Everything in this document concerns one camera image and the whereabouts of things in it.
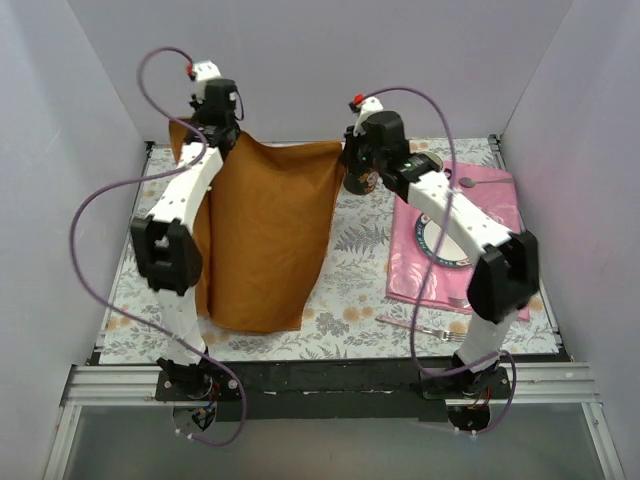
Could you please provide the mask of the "orange brown cloth napkin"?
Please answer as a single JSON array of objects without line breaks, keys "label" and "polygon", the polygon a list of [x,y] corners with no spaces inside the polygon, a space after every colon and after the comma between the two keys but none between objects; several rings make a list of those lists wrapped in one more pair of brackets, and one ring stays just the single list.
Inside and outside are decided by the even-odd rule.
[{"label": "orange brown cloth napkin", "polygon": [[241,333],[297,330],[328,249],[338,140],[275,147],[242,132],[199,207],[199,315]]}]

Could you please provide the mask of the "pink handled fork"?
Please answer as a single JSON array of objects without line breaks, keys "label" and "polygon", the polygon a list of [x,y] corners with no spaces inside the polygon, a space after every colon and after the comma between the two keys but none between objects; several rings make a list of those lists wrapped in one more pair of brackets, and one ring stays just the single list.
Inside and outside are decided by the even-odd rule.
[{"label": "pink handled fork", "polygon": [[[396,327],[401,327],[407,330],[411,328],[411,322],[408,320],[401,320],[401,319],[397,319],[397,318],[393,318],[385,315],[378,315],[376,317],[376,320],[381,323],[393,325]],[[462,342],[466,338],[466,335],[464,333],[429,328],[421,325],[416,325],[415,330],[419,333],[423,333],[423,334],[432,336],[434,338],[437,338],[443,342]]]}]

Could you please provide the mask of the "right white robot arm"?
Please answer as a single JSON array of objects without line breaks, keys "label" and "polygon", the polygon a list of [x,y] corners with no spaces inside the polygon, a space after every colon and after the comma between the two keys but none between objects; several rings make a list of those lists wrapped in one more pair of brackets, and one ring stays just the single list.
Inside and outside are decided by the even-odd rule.
[{"label": "right white robot arm", "polygon": [[518,314],[539,290],[536,237],[494,221],[455,186],[453,175],[413,154],[400,115],[381,106],[353,107],[341,163],[349,173],[375,173],[407,205],[427,215],[471,261],[472,309],[465,339],[442,371],[420,371],[430,388],[475,397],[497,376],[502,345]]}]

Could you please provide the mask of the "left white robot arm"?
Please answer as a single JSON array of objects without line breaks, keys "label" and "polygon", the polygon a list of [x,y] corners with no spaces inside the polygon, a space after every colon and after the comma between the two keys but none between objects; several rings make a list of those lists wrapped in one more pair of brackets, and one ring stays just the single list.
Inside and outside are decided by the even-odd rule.
[{"label": "left white robot arm", "polygon": [[186,170],[170,180],[161,199],[131,223],[131,239],[140,275],[161,307],[162,325],[171,332],[169,347],[157,360],[171,385],[193,400],[213,389],[202,364],[207,351],[198,325],[196,285],[204,260],[193,237],[201,202],[239,137],[238,89],[227,78],[197,82],[192,96],[196,128],[185,138],[179,165]]}]

